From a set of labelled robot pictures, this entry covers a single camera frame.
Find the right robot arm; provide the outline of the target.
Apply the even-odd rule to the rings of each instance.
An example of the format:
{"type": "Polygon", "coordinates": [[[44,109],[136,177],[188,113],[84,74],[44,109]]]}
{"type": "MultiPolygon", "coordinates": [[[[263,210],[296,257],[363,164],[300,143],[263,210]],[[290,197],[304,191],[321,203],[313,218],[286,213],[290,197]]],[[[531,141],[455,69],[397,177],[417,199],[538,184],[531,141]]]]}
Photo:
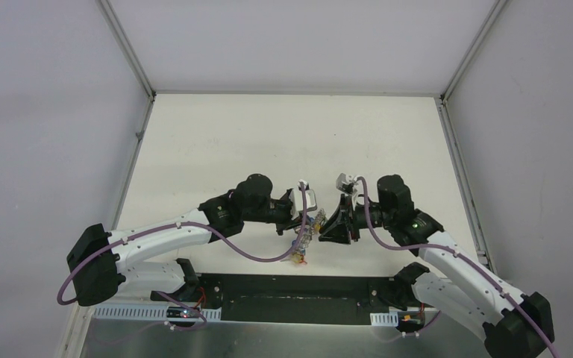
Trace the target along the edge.
{"type": "Polygon", "coordinates": [[[398,307],[419,302],[437,309],[478,337],[491,357],[560,355],[549,301],[470,257],[442,224],[415,207],[400,175],[378,180],[377,201],[362,176],[342,173],[336,188],[339,204],[321,229],[322,241],[349,244],[368,230],[382,248],[417,257],[393,278],[398,307]]]}

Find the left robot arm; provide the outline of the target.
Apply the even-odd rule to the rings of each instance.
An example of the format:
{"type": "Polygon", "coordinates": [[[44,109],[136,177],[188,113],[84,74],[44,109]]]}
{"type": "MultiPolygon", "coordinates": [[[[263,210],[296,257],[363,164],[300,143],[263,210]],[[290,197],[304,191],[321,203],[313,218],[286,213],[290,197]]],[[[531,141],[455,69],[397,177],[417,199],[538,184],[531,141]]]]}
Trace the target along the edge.
{"type": "Polygon", "coordinates": [[[305,180],[280,198],[271,197],[272,189],[267,176],[252,174],[225,194],[173,219],[127,230],[105,230],[103,224],[87,227],[66,256],[69,276],[57,302],[91,307],[133,292],[147,292],[160,301],[192,300],[198,281],[191,262],[156,263],[153,257],[222,241],[238,254],[262,262],[263,258],[235,246],[230,237],[241,233],[247,222],[273,224],[279,235],[294,227],[305,229],[308,213],[317,208],[316,194],[305,180]]]}

